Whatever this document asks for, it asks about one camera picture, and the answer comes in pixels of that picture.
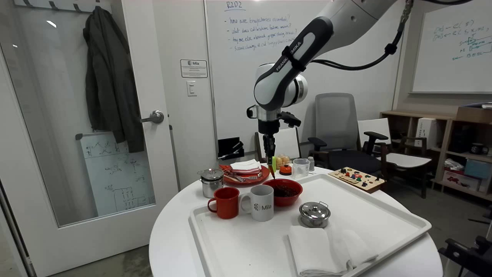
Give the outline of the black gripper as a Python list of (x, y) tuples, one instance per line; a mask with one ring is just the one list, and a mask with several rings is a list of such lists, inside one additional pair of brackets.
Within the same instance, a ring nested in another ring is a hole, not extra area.
[(271, 159), (275, 157), (277, 148), (274, 136), (280, 129), (280, 122), (288, 123), (291, 128), (302, 125), (302, 120), (288, 111), (268, 111), (258, 119), (258, 131), (265, 136), (265, 160), (268, 166), (271, 166)]

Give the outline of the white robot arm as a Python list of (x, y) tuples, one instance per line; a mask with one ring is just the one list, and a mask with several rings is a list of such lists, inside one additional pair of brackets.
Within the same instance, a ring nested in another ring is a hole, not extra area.
[(328, 0), (320, 14), (282, 51), (278, 60), (260, 68), (254, 99), (268, 165), (272, 165), (275, 156), (274, 134), (285, 119), (283, 108), (305, 97), (306, 89), (300, 85), (300, 77), (306, 66), (328, 51), (357, 42), (395, 2)]

